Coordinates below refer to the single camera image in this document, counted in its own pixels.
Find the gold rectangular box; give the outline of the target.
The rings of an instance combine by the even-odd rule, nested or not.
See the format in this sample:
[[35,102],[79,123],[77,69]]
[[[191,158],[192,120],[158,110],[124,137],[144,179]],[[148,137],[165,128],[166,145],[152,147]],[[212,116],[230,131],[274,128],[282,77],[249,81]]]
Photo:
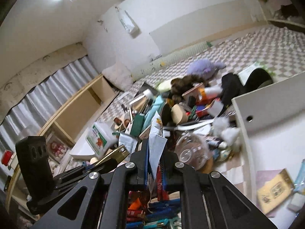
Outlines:
[[127,148],[124,145],[120,145],[116,149],[114,149],[112,152],[104,156],[101,160],[98,160],[93,165],[97,166],[99,164],[102,164],[106,162],[109,159],[114,159],[119,164],[123,160],[125,160],[130,155],[130,152],[127,150]]

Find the white paper packet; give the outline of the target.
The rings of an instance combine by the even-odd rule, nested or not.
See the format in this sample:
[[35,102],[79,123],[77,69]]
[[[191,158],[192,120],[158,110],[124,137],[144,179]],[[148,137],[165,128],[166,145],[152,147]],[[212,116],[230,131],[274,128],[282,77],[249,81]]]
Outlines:
[[157,169],[167,139],[163,136],[163,123],[161,116],[156,111],[150,127],[150,133],[148,137],[149,146],[149,163],[152,170],[152,178],[156,179]]

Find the wooden shelf unit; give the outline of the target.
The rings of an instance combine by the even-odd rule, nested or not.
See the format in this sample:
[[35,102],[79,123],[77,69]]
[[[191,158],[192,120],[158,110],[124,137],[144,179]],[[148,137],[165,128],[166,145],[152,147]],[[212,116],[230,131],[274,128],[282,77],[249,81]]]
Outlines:
[[[44,136],[46,142],[54,136],[72,148],[89,124],[100,117],[118,94],[119,92],[111,88],[102,74],[98,75],[69,98],[45,123],[37,136]],[[70,160],[71,156],[68,154],[64,157],[64,163],[55,168],[53,175],[62,173]],[[5,208],[10,213],[13,199],[29,212],[26,206],[27,195],[19,187],[15,187],[21,176],[16,153],[12,155],[9,166],[14,173],[8,185]]]

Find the grey curtain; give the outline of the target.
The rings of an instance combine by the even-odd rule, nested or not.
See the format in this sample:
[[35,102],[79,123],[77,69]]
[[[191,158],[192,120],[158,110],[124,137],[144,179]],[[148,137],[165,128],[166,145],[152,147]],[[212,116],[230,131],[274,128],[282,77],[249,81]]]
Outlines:
[[14,150],[19,134],[26,127],[38,133],[69,98],[98,74],[89,57],[84,56],[34,87],[1,123],[1,152]]

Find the white shallow tray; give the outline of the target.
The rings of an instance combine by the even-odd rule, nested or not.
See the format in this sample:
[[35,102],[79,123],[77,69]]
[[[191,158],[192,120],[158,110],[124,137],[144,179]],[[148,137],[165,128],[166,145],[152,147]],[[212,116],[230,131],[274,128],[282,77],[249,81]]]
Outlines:
[[69,152],[71,157],[74,159],[89,161],[95,156],[95,152],[92,150],[91,146],[86,140],[88,132],[89,129],[87,128],[77,140],[72,150]]

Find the clear plastic bowl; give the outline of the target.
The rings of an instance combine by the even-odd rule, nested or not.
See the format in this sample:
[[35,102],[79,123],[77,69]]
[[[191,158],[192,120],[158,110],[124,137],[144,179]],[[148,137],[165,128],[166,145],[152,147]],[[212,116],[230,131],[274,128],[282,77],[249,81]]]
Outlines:
[[196,171],[213,157],[206,138],[194,133],[186,133],[181,136],[176,143],[174,152],[180,162],[193,167]]

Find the white green wipes pack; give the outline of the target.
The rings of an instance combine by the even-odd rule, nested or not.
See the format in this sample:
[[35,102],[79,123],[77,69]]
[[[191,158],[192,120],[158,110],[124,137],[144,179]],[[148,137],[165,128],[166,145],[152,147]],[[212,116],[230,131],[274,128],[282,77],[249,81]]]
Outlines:
[[89,127],[86,141],[98,159],[101,159],[110,147],[117,144],[118,138],[113,133],[111,127],[104,122],[94,122]]

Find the yellow packet in box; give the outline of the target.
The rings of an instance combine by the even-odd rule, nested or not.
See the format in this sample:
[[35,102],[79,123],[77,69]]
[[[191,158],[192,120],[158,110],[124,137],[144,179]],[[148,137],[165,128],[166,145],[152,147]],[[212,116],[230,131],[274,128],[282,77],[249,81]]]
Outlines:
[[258,189],[257,198],[261,211],[264,214],[273,211],[292,194],[293,189],[294,183],[287,170],[283,169]]

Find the white fluffy duster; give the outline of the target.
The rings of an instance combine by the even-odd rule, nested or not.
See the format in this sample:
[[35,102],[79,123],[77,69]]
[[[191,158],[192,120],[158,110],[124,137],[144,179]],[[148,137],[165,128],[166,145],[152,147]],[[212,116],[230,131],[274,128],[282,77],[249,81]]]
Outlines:
[[215,117],[212,128],[213,136],[221,138],[228,146],[232,146],[240,135],[240,129],[231,127],[228,117]]

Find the dark green box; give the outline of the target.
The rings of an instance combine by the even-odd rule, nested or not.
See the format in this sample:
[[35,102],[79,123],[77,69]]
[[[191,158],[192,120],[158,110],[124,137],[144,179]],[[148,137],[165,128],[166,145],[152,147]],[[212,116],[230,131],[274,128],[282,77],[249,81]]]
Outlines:
[[142,127],[144,124],[145,115],[142,113],[136,114],[133,118],[132,127],[130,130],[130,135],[138,137],[141,134]]

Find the round wooden box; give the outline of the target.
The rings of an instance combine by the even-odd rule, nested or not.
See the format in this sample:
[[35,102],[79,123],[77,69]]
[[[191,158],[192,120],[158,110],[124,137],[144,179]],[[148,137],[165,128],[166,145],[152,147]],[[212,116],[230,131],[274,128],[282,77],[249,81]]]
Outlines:
[[171,116],[173,123],[176,125],[180,125],[182,123],[186,123],[188,121],[188,116],[186,111],[180,104],[175,104],[171,109]]

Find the white storage box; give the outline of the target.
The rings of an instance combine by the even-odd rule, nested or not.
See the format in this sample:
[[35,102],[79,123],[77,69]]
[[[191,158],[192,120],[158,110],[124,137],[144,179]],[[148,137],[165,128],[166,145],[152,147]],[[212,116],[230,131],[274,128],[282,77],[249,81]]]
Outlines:
[[232,100],[241,129],[246,196],[257,201],[256,173],[286,169],[296,179],[304,159],[304,73]]

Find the teal box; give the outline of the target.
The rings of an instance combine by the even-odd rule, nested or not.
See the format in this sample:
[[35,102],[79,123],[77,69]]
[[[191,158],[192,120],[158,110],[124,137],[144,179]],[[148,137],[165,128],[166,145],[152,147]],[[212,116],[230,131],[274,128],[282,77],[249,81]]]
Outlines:
[[150,110],[145,115],[142,131],[144,131],[151,124],[152,118],[156,112],[158,112],[159,115],[161,114],[164,105],[165,105],[165,100],[161,95],[159,95],[152,103]]

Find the orange white tube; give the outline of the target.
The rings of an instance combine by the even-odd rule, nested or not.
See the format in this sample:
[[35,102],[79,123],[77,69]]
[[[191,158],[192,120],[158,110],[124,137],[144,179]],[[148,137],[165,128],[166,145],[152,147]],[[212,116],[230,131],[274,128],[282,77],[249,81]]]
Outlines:
[[209,100],[215,97],[218,97],[222,94],[222,87],[220,86],[211,86],[198,89],[198,99],[199,100]]

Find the white fluffy cushion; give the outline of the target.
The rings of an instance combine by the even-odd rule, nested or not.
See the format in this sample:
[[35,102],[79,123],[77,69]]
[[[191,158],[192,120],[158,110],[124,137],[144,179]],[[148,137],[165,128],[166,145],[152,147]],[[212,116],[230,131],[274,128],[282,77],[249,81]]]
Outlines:
[[103,76],[116,88],[122,91],[130,90],[133,86],[131,72],[122,63],[115,63],[102,71]]

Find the black garment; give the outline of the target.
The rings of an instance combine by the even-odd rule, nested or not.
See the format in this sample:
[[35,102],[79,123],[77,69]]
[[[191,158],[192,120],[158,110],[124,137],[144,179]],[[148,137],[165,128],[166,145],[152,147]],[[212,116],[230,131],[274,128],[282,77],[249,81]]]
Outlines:
[[221,79],[222,94],[220,96],[223,105],[228,108],[232,105],[232,99],[246,93],[239,76],[233,73],[224,75]]

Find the brown furry toy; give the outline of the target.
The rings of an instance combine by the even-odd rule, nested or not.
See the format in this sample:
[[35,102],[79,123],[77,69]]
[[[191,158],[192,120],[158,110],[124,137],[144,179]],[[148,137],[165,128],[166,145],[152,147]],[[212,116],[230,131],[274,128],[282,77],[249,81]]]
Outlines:
[[175,78],[171,81],[171,94],[173,102],[180,103],[183,101],[182,94],[194,88],[194,84],[203,83],[205,87],[209,87],[209,82],[202,76],[190,74],[183,78]]

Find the purple plush toy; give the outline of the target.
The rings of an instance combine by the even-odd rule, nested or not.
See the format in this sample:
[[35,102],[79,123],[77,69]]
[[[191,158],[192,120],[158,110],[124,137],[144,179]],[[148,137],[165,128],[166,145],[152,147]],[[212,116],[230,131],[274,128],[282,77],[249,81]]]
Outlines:
[[200,76],[209,80],[214,77],[219,70],[224,69],[225,67],[226,65],[221,61],[212,62],[209,59],[204,58],[191,63],[186,74]]

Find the green long bolster pillow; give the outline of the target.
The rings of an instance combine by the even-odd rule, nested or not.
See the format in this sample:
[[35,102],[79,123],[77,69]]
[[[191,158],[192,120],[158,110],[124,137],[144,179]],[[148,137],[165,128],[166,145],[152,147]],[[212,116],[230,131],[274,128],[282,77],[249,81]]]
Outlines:
[[131,71],[131,75],[134,81],[137,81],[140,78],[143,78],[149,74],[152,74],[155,71],[166,68],[170,65],[180,63],[181,61],[188,60],[191,57],[198,56],[199,54],[205,52],[213,45],[208,41],[202,41],[196,43],[192,46],[174,51],[167,56],[161,56],[155,60],[141,64],[135,67]]

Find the checkered floor mat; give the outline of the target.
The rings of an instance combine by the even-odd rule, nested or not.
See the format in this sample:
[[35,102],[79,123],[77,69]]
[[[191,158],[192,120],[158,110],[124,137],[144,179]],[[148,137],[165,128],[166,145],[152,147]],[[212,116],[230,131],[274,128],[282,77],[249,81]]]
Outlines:
[[223,75],[229,72],[238,74],[252,64],[266,68],[271,72],[274,82],[278,82],[304,71],[304,33],[270,25],[243,37],[225,40],[201,54],[139,79],[127,92],[120,93],[98,120],[107,122],[121,115],[121,106],[128,105],[143,83],[156,87],[162,81],[183,76],[191,63],[204,58],[226,65],[209,82],[212,86],[221,85]]

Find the open closet with clothes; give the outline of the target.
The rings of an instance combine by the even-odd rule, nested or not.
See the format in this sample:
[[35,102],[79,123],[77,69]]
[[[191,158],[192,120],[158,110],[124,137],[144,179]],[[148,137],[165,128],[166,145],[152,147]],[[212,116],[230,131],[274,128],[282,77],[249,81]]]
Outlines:
[[267,23],[304,33],[304,19],[291,0],[258,0],[258,2]]

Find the white wall air conditioner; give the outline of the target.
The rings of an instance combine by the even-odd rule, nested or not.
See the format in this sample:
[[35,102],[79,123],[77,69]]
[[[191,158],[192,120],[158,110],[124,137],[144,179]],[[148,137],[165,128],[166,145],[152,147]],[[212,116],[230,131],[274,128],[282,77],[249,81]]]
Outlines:
[[118,16],[119,22],[123,26],[124,30],[130,35],[131,38],[136,38],[140,35],[141,30],[135,23],[135,21],[130,17],[130,15],[119,7],[115,7],[116,14]]

